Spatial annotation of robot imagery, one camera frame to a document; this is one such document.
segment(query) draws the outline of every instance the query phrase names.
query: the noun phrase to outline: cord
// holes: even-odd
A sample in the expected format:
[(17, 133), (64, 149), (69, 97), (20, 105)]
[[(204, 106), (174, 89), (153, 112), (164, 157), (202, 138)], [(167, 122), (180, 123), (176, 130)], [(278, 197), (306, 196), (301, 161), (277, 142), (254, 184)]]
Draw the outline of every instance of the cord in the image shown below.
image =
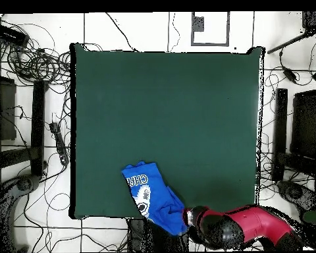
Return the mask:
[(174, 47), (176, 47), (176, 46), (179, 44), (179, 40), (180, 40), (180, 33), (179, 33), (179, 31), (176, 29), (176, 26), (174, 26), (174, 18), (175, 18), (175, 16), (176, 16), (176, 13), (174, 13), (174, 15), (173, 15), (172, 26), (173, 26), (173, 28), (176, 30), (176, 32), (178, 33), (179, 38), (178, 38), (177, 43), (172, 47), (172, 49), (171, 49), (170, 52), (172, 52), (172, 50), (174, 49)]
[(280, 64), (281, 64), (281, 67), (282, 69), (287, 73), (287, 75), (290, 77), (290, 81), (292, 81), (293, 83), (297, 84), (298, 86), (306, 86), (308, 84), (310, 84), (310, 82), (312, 82), (313, 80), (313, 73), (310, 71), (311, 69), (311, 63), (312, 63), (312, 60), (313, 60), (313, 50), (316, 46), (316, 42), (315, 44), (313, 45), (313, 47), (311, 48), (311, 53), (310, 53), (310, 62), (309, 62), (309, 68), (308, 68), (308, 72), (310, 73), (311, 75), (311, 79), (309, 82), (306, 82), (305, 84), (299, 84), (297, 83), (297, 81), (300, 80), (300, 74), (298, 72), (293, 72), (292, 70), (290, 70), (289, 68), (285, 67), (282, 63), (282, 56), (283, 56), (283, 49), (280, 51), (279, 53), (279, 57), (280, 57)]
[(113, 22), (113, 24), (117, 27), (117, 29), (119, 30), (120, 33), (122, 33), (122, 35), (125, 37), (126, 42), (128, 43), (128, 46), (130, 47), (130, 49), (132, 49), (133, 51), (138, 51), (137, 49), (134, 49), (130, 43), (128, 38), (125, 36), (124, 32), (119, 28), (118, 24), (113, 20), (113, 18), (111, 17), (111, 15), (109, 15), (109, 13), (105, 12), (105, 14), (111, 19), (111, 21)]

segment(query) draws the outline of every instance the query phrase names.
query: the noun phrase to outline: printed graphic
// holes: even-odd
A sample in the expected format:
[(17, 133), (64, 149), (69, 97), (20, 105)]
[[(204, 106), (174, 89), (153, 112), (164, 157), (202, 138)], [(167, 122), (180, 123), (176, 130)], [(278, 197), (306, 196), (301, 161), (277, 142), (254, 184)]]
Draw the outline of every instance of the printed graphic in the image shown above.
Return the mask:
[(151, 190), (148, 185), (142, 185), (138, 191), (137, 196), (134, 196), (134, 200), (138, 206), (140, 213), (148, 218), (150, 207)]

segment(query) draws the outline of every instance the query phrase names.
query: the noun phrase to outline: power adapter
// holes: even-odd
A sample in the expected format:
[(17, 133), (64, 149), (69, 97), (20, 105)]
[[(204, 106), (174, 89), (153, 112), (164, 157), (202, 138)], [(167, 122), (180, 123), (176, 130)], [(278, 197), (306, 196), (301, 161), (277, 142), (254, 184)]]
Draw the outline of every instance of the power adapter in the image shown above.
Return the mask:
[(296, 83), (297, 82), (297, 78), (296, 75), (293, 73), (292, 70), (286, 68), (285, 66), (283, 66), (282, 64), (282, 56), (283, 56), (283, 49), (282, 51), (280, 51), (280, 53), (278, 54), (280, 57), (280, 64), (282, 66), (283, 69), (283, 74), (286, 76), (287, 79), (289, 79), (291, 82)]
[(289, 79), (291, 82), (296, 83), (297, 82), (297, 78), (296, 75), (293, 73), (292, 70), (288, 69), (288, 68), (284, 68), (283, 74), (287, 77), (287, 79)]
[(29, 35), (0, 24), (0, 40), (11, 45), (26, 48), (29, 39)]

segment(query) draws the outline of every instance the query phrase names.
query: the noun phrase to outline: black bar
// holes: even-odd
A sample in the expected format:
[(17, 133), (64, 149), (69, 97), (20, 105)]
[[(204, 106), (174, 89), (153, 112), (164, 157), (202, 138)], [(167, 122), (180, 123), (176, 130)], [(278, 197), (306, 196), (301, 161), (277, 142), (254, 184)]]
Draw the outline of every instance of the black bar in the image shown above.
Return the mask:
[(277, 155), (279, 164), (295, 169), (300, 173), (305, 173), (316, 178), (316, 159), (307, 158), (296, 154)]
[(38, 149), (28, 148), (27, 150), (26, 148), (17, 148), (15, 150), (0, 152), (0, 169), (29, 161), (30, 156), (32, 156), (32, 159), (37, 159), (39, 156)]
[(311, 33), (305, 32), (302, 35), (299, 35), (298, 37), (295, 37), (294, 39), (291, 39), (290, 41), (287, 41), (286, 43), (283, 43), (282, 45), (279, 45), (278, 47), (274, 47), (273, 49), (271, 49), (270, 51), (268, 51), (268, 54), (271, 54), (275, 51), (278, 51), (279, 49), (283, 49), (284, 47), (288, 47), (289, 45), (291, 45), (292, 43), (296, 43), (304, 38), (310, 37), (312, 36)]
[(275, 121), (273, 131), (273, 163), (271, 165), (272, 181), (281, 181), (284, 164), (278, 160), (279, 153), (286, 153), (288, 90), (278, 88), (275, 94)]
[(32, 158), (30, 168), (35, 176), (43, 174), (43, 145), (45, 122), (45, 92), (47, 84), (44, 80), (36, 80), (33, 88), (32, 134), (31, 147), (37, 149), (38, 157)]

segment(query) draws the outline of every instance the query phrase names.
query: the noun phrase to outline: tile grout line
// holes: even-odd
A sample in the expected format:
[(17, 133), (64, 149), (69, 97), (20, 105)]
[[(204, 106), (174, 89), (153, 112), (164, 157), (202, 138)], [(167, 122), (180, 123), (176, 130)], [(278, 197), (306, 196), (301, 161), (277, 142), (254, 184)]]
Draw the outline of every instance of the tile grout line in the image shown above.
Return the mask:
[(167, 24), (167, 52), (169, 52), (170, 45), (170, 12), (169, 12), (169, 22)]
[(86, 14), (83, 13), (83, 43), (86, 43)]
[[(86, 43), (86, 14), (83, 13), (83, 43)], [(81, 239), (80, 239), (80, 253), (82, 253), (83, 241), (83, 219), (81, 219)]]
[(251, 47), (254, 46), (255, 11), (253, 11), (253, 32), (251, 33)]
[[(39, 229), (38, 226), (33, 225), (13, 225), (15, 228), (30, 228), (30, 229)], [(81, 230), (81, 227), (57, 227), (57, 226), (41, 226), (41, 228), (49, 228), (49, 229), (70, 229), (70, 230)], [(103, 227), (82, 227), (82, 230), (119, 230), (119, 231), (127, 231), (128, 228), (103, 228)]]
[[(1, 76), (1, 60), (0, 59), (0, 76)], [(0, 152), (2, 152), (2, 146), (1, 146), (1, 137), (0, 137)], [(0, 168), (0, 184), (2, 183), (2, 168)]]

